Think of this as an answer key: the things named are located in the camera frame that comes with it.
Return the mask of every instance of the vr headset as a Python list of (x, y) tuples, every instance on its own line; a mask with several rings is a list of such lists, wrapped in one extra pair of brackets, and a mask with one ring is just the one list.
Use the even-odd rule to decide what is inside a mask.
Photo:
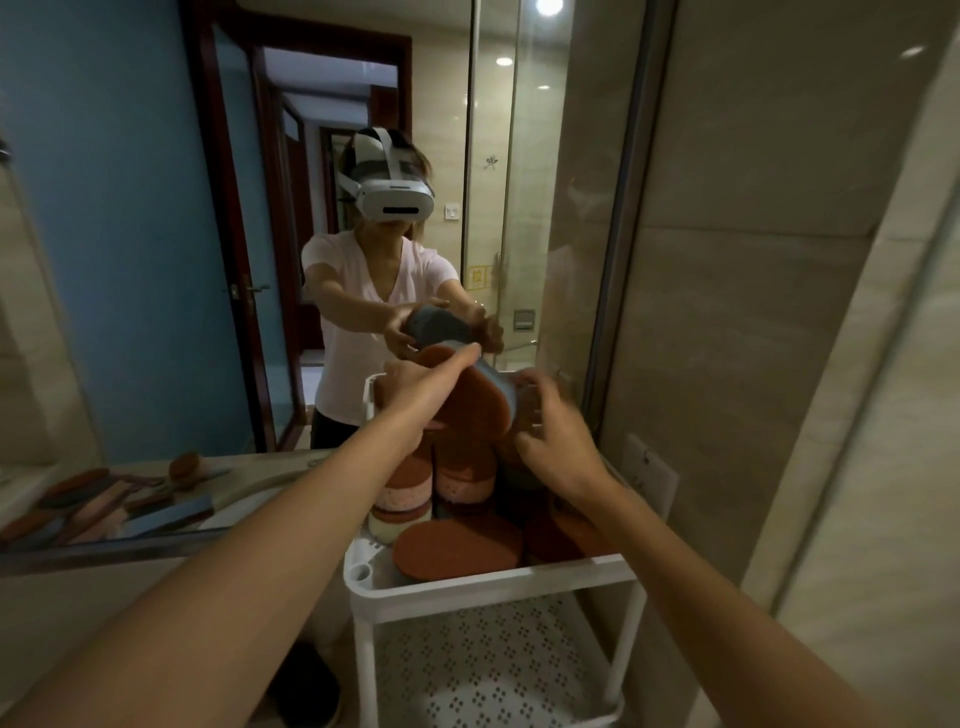
[(387, 130), (375, 127), (354, 136), (353, 151), (356, 166), (349, 177), (337, 172), (337, 181), (365, 219), (413, 223), (430, 217), (433, 190), (413, 150), (397, 149)]

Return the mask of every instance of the woman's arm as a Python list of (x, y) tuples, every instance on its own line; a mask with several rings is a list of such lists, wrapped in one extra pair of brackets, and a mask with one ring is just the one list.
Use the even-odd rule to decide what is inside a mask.
[(311, 265), (304, 274), (310, 297), (324, 318), (344, 331), (383, 333), (396, 316), (396, 306), (347, 293), (337, 272), (326, 263)]
[(398, 359), (409, 359), (417, 353), (417, 342), (403, 328), (417, 306), (432, 303), (447, 306), (446, 301), (429, 299), (421, 303), (391, 305), (351, 296), (344, 290), (337, 272), (326, 263), (315, 263), (306, 269), (307, 290), (324, 318), (346, 331), (379, 333)]
[(867, 728), (869, 704), (613, 480), (577, 408), (548, 377), (542, 439), (517, 436), (524, 461), (623, 554), (729, 728)]
[(394, 364), (380, 416), (137, 599), (0, 725), (244, 725), (377, 493), (479, 353), (429, 371)]
[(503, 328), (496, 318), (487, 315), (487, 309), (470, 297), (464, 286), (456, 279), (445, 280), (437, 289), (437, 295), (449, 302), (450, 310), (470, 324), (484, 352), (503, 351)]

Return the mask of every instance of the hand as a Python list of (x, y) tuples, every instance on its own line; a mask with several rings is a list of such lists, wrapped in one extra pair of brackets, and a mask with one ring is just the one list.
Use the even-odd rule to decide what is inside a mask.
[(417, 341), (413, 336), (404, 332), (410, 314), (423, 305), (435, 305), (438, 308), (447, 308), (449, 301), (443, 299), (428, 299), (422, 303), (405, 303), (394, 306), (394, 315), (383, 329), (383, 340), (387, 349), (397, 359), (411, 359), (417, 353)]
[(576, 405), (552, 378), (535, 369), (517, 375), (540, 391), (540, 437), (521, 431), (516, 450), (527, 467), (558, 496), (582, 508), (612, 483)]
[(503, 327), (496, 317), (487, 315), (487, 309), (479, 303), (471, 306), (466, 321), (473, 339), (480, 342), (484, 352), (503, 352)]
[(409, 444), (411, 452), (420, 444), (423, 429), (449, 397), (460, 373), (479, 358), (480, 347), (470, 344), (434, 369), (412, 361), (387, 362), (386, 375), (380, 378), (383, 414), (400, 418), (402, 431), (416, 436)]

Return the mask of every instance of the black pants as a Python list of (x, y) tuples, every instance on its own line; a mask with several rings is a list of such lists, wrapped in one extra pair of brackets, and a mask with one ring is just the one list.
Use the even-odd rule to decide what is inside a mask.
[(334, 449), (347, 441), (359, 427), (331, 420), (326, 415), (313, 411), (310, 427), (310, 449)]

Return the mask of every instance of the dark shoe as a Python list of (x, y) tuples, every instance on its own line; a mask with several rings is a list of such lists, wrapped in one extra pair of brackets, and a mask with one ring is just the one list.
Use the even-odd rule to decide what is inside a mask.
[(331, 728), (340, 719), (340, 683), (311, 643), (294, 643), (267, 694), (287, 728)]

